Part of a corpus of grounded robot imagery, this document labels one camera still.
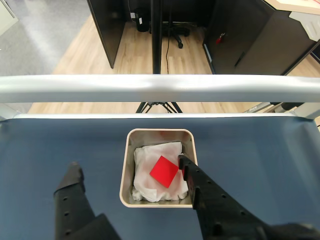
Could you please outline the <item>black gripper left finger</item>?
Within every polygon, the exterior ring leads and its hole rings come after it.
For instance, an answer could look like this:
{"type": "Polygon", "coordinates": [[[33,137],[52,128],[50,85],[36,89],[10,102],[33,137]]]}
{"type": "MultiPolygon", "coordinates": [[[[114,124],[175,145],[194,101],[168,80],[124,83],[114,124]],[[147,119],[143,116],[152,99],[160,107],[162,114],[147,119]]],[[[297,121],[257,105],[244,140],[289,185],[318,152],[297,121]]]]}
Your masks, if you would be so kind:
{"type": "Polygon", "coordinates": [[[85,194],[84,174],[73,162],[53,194],[56,240],[119,240],[106,215],[95,215],[85,194]]]}

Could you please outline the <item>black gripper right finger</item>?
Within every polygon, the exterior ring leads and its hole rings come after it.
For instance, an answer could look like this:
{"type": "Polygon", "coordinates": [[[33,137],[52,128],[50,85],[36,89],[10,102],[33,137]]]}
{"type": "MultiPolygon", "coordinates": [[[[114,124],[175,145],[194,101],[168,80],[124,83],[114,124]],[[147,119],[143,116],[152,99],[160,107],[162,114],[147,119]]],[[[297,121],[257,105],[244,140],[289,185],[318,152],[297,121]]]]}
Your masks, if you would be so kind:
{"type": "Polygon", "coordinates": [[[318,240],[309,224],[269,225],[245,209],[185,155],[178,167],[187,183],[205,240],[318,240]]]}

